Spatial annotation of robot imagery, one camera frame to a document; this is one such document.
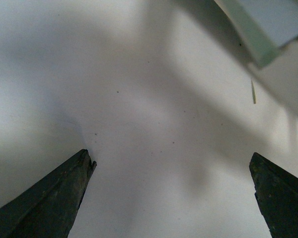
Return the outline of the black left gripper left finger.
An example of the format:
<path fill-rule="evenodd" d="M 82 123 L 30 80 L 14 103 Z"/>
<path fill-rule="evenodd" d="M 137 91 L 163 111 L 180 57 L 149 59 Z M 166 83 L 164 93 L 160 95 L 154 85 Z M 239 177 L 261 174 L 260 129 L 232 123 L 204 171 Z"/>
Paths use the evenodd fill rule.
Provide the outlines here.
<path fill-rule="evenodd" d="M 66 238 L 97 166 L 82 149 L 0 208 L 0 238 Z"/>

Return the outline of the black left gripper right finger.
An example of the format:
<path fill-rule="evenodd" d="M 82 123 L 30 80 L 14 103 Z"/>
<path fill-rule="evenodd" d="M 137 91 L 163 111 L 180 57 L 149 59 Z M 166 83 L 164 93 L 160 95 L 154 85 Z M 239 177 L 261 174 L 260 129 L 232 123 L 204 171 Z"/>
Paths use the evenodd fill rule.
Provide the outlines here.
<path fill-rule="evenodd" d="M 254 153 L 249 169 L 255 198 L 273 238 L 298 238 L 298 178 Z"/>

